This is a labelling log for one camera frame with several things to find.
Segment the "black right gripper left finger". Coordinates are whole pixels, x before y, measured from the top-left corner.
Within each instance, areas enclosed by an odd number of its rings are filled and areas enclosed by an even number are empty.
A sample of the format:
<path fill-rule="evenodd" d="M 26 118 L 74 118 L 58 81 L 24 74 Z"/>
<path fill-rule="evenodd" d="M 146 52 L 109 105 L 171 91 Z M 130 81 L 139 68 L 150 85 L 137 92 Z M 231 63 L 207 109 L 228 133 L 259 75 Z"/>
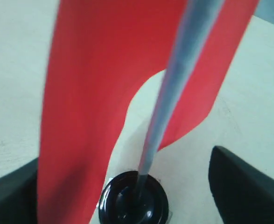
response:
<path fill-rule="evenodd" d="M 0 178 L 0 224 L 37 223 L 37 169 L 35 158 Z"/>

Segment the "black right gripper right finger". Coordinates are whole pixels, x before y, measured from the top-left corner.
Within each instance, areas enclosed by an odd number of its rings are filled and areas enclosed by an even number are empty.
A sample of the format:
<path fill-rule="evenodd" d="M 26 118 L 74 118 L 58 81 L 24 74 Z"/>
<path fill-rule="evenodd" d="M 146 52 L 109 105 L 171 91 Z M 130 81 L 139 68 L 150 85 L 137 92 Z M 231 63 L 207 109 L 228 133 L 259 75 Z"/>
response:
<path fill-rule="evenodd" d="M 212 149 L 208 180 L 225 224 L 274 224 L 274 179 L 222 146 Z"/>

